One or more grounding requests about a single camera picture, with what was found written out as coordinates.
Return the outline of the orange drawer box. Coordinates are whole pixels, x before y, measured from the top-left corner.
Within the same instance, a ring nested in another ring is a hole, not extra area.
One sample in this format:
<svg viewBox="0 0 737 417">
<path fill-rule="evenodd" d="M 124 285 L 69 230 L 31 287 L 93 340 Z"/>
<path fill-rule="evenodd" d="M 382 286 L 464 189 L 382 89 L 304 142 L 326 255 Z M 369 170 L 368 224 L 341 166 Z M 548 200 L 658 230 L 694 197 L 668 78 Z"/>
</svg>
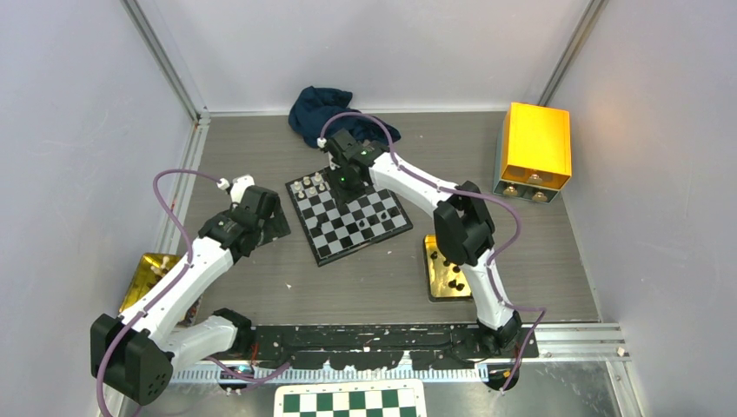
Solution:
<svg viewBox="0 0 737 417">
<path fill-rule="evenodd" d="M 550 203 L 572 174 L 570 113 L 510 103 L 497 137 L 493 193 Z"/>
</svg>

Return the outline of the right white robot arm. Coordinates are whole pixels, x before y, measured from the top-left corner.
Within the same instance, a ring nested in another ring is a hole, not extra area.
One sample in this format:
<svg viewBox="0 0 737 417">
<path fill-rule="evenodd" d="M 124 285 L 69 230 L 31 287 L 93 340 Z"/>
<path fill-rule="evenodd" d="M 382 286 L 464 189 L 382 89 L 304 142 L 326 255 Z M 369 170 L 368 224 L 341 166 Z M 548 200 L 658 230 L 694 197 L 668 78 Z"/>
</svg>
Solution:
<svg viewBox="0 0 737 417">
<path fill-rule="evenodd" d="M 431 176 L 379 142 L 359 143 L 345 129 L 317 143 L 329 155 L 336 190 L 354 196 L 368 185 L 387 189 L 432 218 L 439 252 L 460 268 L 470 287 L 485 350 L 502 357 L 513 349 L 521 318 L 496 267 L 495 225 L 479 188 Z"/>
</svg>

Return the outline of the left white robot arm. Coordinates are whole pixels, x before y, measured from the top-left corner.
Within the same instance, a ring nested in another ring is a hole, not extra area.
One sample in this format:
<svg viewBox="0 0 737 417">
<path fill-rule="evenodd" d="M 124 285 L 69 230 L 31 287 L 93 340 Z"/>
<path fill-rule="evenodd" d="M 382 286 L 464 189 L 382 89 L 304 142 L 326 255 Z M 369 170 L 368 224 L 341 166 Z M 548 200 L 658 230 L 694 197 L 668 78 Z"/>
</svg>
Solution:
<svg viewBox="0 0 737 417">
<path fill-rule="evenodd" d="M 250 319 L 220 308 L 198 325 L 177 324 L 217 278 L 258 247 L 289 235 L 281 199 L 257 185 L 236 191 L 226 210 L 200 228 L 186 255 L 139 301 L 117 317 L 101 314 L 90 328 L 90 370 L 141 406 L 168 386 L 175 372 L 208 356 L 248 355 L 256 342 Z"/>
</svg>

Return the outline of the black white chess board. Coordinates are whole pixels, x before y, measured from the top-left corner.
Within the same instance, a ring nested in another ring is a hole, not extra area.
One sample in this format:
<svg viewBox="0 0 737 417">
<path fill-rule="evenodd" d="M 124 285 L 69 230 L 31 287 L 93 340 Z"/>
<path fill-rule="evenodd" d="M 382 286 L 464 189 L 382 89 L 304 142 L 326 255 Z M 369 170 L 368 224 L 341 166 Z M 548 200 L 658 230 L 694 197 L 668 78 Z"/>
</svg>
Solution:
<svg viewBox="0 0 737 417">
<path fill-rule="evenodd" d="M 395 193 L 369 186 L 348 203 L 333 197 L 327 169 L 285 183 L 319 267 L 413 228 Z"/>
</svg>

